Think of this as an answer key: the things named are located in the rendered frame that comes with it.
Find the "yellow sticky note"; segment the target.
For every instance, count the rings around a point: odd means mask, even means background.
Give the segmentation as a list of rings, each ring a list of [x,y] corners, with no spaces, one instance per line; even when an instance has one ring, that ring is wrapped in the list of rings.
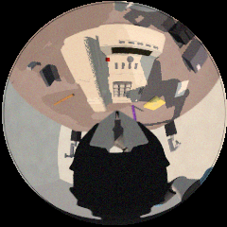
[[[166,102],[159,98],[158,96],[154,97],[152,100],[150,100],[148,103],[144,105],[145,108],[155,110],[158,107],[162,106]]]

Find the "white ceramic mug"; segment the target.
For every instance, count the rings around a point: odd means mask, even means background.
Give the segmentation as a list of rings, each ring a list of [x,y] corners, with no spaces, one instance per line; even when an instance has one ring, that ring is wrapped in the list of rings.
[[[128,4],[120,4],[120,3],[128,3]],[[132,5],[130,5],[130,3]],[[143,5],[143,4],[139,4],[139,3],[127,2],[127,1],[114,1],[114,9],[115,10],[123,12],[127,8],[137,9],[137,10],[146,11],[146,12],[158,10],[156,8],[153,8],[153,7],[150,7],[150,6],[147,6],[147,5]]]

